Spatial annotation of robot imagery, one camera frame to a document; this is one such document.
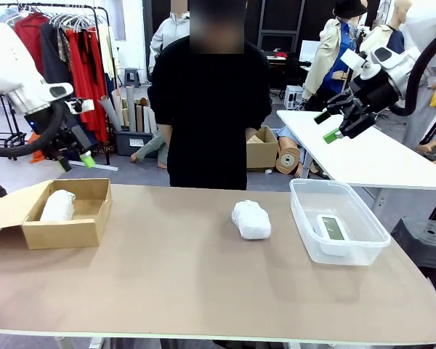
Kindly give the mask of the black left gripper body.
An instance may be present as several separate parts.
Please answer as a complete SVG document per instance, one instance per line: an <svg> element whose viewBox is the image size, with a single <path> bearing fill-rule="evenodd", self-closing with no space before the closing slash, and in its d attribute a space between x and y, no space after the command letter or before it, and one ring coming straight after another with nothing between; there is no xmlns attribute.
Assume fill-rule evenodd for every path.
<svg viewBox="0 0 436 349"><path fill-rule="evenodd" d="M69 160L79 160L80 155L91 149L92 141L80 124L69 127L63 122L54 136L52 146L59 155Z"/></svg>

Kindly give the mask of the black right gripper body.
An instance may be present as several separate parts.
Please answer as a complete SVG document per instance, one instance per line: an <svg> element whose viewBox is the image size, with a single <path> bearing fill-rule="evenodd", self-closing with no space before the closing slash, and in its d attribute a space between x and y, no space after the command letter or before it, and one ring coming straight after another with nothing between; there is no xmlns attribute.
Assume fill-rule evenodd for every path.
<svg viewBox="0 0 436 349"><path fill-rule="evenodd" d="M375 120L379 112L400 99L396 88L386 75L378 74L369 80L362 80L358 76L350 82L349 87L352 95L358 100L358 104L350 113L350 120L353 121L366 116Z"/></svg>

